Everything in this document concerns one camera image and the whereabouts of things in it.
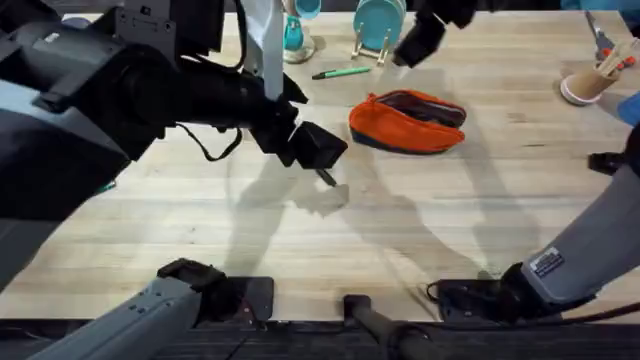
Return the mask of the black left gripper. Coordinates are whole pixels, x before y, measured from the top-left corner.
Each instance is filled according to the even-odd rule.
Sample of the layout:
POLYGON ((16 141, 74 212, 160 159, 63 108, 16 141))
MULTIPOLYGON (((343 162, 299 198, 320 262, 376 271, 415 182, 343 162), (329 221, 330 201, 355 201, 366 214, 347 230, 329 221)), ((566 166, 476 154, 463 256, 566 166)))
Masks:
POLYGON ((276 155, 285 167, 296 159, 303 169, 332 168, 348 148, 344 140, 307 121, 293 135, 279 130, 293 126, 299 114, 297 103, 308 102, 287 74, 279 77, 283 91, 270 99, 264 80, 251 72, 182 58, 174 83, 175 97, 170 101, 175 112, 172 119, 215 128, 250 129, 261 151, 276 155))

